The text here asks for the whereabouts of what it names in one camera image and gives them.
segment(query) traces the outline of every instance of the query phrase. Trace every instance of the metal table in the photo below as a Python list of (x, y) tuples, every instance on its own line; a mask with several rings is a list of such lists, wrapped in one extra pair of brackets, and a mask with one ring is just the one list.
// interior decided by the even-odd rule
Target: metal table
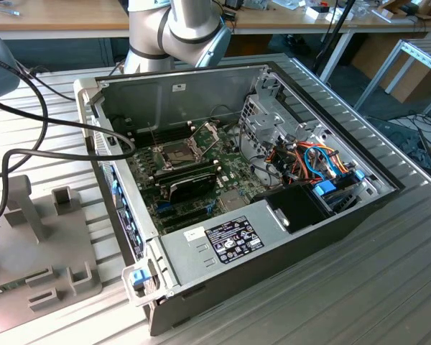
[[(335, 243), (161, 336), (151, 338), (141, 308), (128, 304), (124, 267), (90, 165), (33, 157), (26, 170), (36, 194), (54, 185), (79, 190), (105, 288), (82, 303), (0, 334), (0, 344), (431, 344), (431, 178), (296, 60), (233, 57), (223, 65), (272, 60), (289, 73), (401, 181), (400, 197)], [(107, 69), (46, 75), (72, 93), (79, 77)], [(42, 89), (50, 113), (76, 119), (75, 105)], [(6, 102), (38, 112), (24, 86)], [(302, 105), (290, 102), (298, 113)], [(0, 148), (32, 145), (38, 126), (0, 112)], [(78, 129), (51, 126), (45, 149), (82, 152)]]
[[(393, 81), (386, 88), (387, 93), (391, 93), (394, 87), (402, 79), (402, 76), (407, 72), (412, 63), (415, 60), (420, 61), (425, 66), (431, 69), (431, 40), (428, 39), (418, 39), (418, 40), (400, 40), (394, 49), (391, 51), (389, 56), (386, 58), (383, 65), (381, 65), (379, 71), (376, 73), (372, 81), (364, 90), (363, 94), (359, 100), (354, 105), (354, 109), (358, 110), (364, 101), (374, 92), (375, 88), (380, 84), (381, 80), (384, 78), (386, 72), (393, 66), (397, 61), (402, 52), (406, 52), (410, 55), (408, 61), (402, 66), (401, 70), (394, 77)], [(424, 110), (425, 114), (431, 111), (431, 104)]]

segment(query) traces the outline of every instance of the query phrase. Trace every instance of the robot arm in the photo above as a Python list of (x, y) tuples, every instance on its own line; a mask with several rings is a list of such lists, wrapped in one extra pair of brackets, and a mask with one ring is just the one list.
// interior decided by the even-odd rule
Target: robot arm
[(211, 0), (130, 0), (125, 74), (169, 70), (173, 58), (217, 65), (231, 32)]

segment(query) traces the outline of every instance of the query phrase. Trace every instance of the wire bundle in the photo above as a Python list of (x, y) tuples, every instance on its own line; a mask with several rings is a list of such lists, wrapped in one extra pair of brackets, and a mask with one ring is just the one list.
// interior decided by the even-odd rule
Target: wire bundle
[(312, 142), (298, 142), (297, 147), (291, 151), (283, 147), (275, 147), (272, 153), (265, 159), (265, 163), (275, 162), (275, 155), (281, 151), (294, 158), (290, 173), (284, 172), (284, 175), (289, 177), (289, 184), (294, 181), (308, 181), (310, 183), (317, 183), (327, 180), (328, 177), (325, 173), (319, 171), (318, 167), (323, 162), (326, 162), (328, 168), (332, 170), (335, 176), (343, 176), (348, 173), (348, 168), (341, 162), (338, 151), (327, 147), (322, 144)]
[[(1, 174), (0, 177), (2, 179), (3, 189), (1, 192), (1, 202), (0, 202), (0, 217), (3, 215), (3, 213), (6, 210), (6, 205), (8, 203), (8, 193), (9, 193), (9, 173), (13, 170), (17, 169), (21, 165), (23, 165), (31, 156), (38, 156), (38, 157), (46, 157), (46, 158), (55, 158), (55, 159), (61, 159), (61, 160), (81, 160), (81, 161), (93, 161), (93, 162), (101, 162), (101, 161), (112, 161), (112, 160), (123, 160), (126, 158), (130, 158), (134, 155), (136, 152), (136, 147), (134, 146), (134, 143), (131, 142), (127, 137), (124, 135), (115, 133), (114, 131), (111, 131), (110, 129), (104, 129), (101, 127), (93, 126), (90, 124), (83, 124), (79, 122), (71, 122), (71, 121), (65, 121), (65, 120), (59, 120), (59, 119), (53, 119), (47, 117), (47, 106), (45, 103), (45, 100), (43, 99), (42, 94), (38, 90), (37, 87), (31, 82), (29, 77), (27, 77), (25, 74), (19, 72), (15, 68), (7, 65), (6, 63), (0, 61), (0, 67), (8, 70), (10, 73), (15, 74), (19, 77), (22, 81), (24, 81), (37, 95), (41, 105), (42, 105), (42, 112), (43, 116), (34, 115), (31, 113), (27, 113), (26, 111), (22, 111), (19, 109), (12, 108), (10, 106), (7, 106), (5, 104), (0, 103), (0, 109), (3, 111), (8, 111), (11, 114), (15, 114), (18, 116), (22, 116), (24, 118), (33, 119), (36, 121), (43, 122), (42, 132), (40, 134), (39, 139), (34, 145), (34, 149), (11, 149), (7, 151), (3, 159), (1, 161)], [(46, 151), (39, 151), (37, 150), (38, 147), (40, 147), (43, 139), (45, 138), (46, 134), (46, 128), (47, 124), (60, 124), (65, 126), (71, 126), (71, 127), (77, 127), (77, 128), (84, 128), (84, 129), (90, 129), (93, 131), (101, 132), (104, 134), (111, 135), (112, 137), (115, 137), (117, 139), (120, 139), (122, 142), (124, 142), (128, 147), (129, 151), (122, 154), (122, 155), (106, 155), (106, 156), (98, 156), (98, 155), (71, 155), (71, 154), (63, 154), (58, 152), (46, 152)], [(25, 155), (25, 157), (20, 160), (16, 165), (13, 167), (9, 167), (9, 159), (12, 155)]]

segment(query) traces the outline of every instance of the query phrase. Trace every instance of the blue clip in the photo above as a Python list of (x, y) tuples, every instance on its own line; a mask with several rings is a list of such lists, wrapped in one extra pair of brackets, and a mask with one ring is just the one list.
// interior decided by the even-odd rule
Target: blue clip
[(132, 286), (137, 286), (139, 284), (142, 284), (143, 282), (146, 282), (151, 277), (152, 276), (150, 275), (150, 272), (143, 268), (129, 273), (129, 281), (131, 282)]
[(364, 172), (363, 172), (362, 170), (357, 170), (357, 171), (355, 171), (355, 172), (354, 172), (354, 175), (356, 175), (356, 177), (357, 177), (360, 181), (362, 181), (362, 180), (366, 177), (366, 174), (364, 174)]
[(118, 181), (114, 180), (112, 182), (112, 194), (116, 194), (117, 190), (118, 190)]
[(333, 192), (336, 189), (337, 188), (329, 180), (316, 183), (315, 185), (315, 191), (316, 193), (318, 193), (319, 196), (323, 196), (327, 193)]

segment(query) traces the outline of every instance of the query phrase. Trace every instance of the power supply label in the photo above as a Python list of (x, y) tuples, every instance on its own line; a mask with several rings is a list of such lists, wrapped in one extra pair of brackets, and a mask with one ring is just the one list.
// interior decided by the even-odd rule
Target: power supply label
[(223, 264), (228, 264), (264, 246), (245, 216), (205, 230)]

